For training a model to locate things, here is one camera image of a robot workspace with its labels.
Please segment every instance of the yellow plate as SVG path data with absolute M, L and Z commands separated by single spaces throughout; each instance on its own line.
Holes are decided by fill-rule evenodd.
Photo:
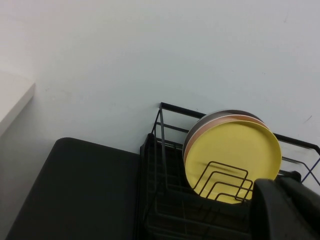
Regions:
M 215 161 L 247 170 L 246 178 L 253 182 L 260 178 L 274 180 L 279 172 L 281 159 L 279 142 L 269 129 L 251 121 L 236 120 L 210 128 L 199 136 L 187 155 L 185 174 L 190 186 L 194 188 L 208 163 Z M 194 191 L 205 198 L 217 198 L 221 202 L 236 204 L 239 200 L 221 193 L 235 196 L 243 183 L 239 178 L 244 178 L 246 172 L 225 165 L 210 163 Z M 247 189 L 250 186 L 249 181 L 242 185 Z M 252 193 L 241 189 L 237 196 L 251 199 Z

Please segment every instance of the dish rack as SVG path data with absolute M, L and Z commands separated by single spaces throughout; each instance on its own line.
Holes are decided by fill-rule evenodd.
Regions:
M 215 170 L 209 175 L 202 191 L 214 174 L 240 179 L 241 184 L 237 186 L 218 181 L 211 187 L 210 192 L 216 184 L 232 186 L 237 188 L 238 191 L 235 195 L 219 193 L 214 200 L 208 199 L 210 192 L 207 198 L 197 195 L 186 179 L 182 156 L 183 145 L 165 137 L 165 129 L 185 134 L 189 130 L 165 123 L 164 110 L 197 119 L 205 116 L 205 114 L 197 111 L 163 102 L 160 103 L 152 131 L 147 135 L 144 144 L 140 148 L 141 169 L 136 212 L 138 217 L 136 226 L 137 239 L 250 240 L 250 200 L 246 199 L 246 196 L 252 191 L 253 182 L 247 179 L 248 171 L 221 163 L 218 159 L 213 159 L 207 164 L 198 183 L 212 164 L 242 171 L 244 172 L 244 177 Z M 320 148 L 317 145 L 279 134 L 275 134 L 275 136 L 280 142 L 313 149 L 320 156 Z M 279 178 L 281 176 L 291 177 L 303 183 L 311 175 L 320 187 L 318 179 L 312 172 L 319 163 L 320 158 L 315 161 L 312 167 L 308 167 L 305 162 L 285 156 L 282 157 L 282 160 L 304 166 L 307 173 L 301 179 L 301 175 L 296 171 L 280 170 Z M 249 183 L 249 187 L 244 187 L 244 183 Z M 244 197 L 238 196 L 240 190 L 246 191 Z M 219 201 L 219 196 L 221 195 L 232 197 L 239 203 L 221 202 Z

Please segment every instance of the stacked plates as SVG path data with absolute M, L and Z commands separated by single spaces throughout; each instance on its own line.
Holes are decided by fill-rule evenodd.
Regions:
M 240 110 L 201 118 L 188 133 L 182 153 L 194 191 L 230 204 L 251 199 L 248 189 L 256 179 L 274 180 L 282 159 L 275 135 L 258 117 Z

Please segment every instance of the white shelf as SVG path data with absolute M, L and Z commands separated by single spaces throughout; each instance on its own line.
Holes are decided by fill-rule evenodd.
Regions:
M 0 72 L 0 136 L 33 97 L 34 92 L 33 81 Z

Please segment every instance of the black countertop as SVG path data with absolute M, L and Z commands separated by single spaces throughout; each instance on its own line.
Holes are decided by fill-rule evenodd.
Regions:
M 133 239 L 138 154 L 58 140 L 7 240 Z

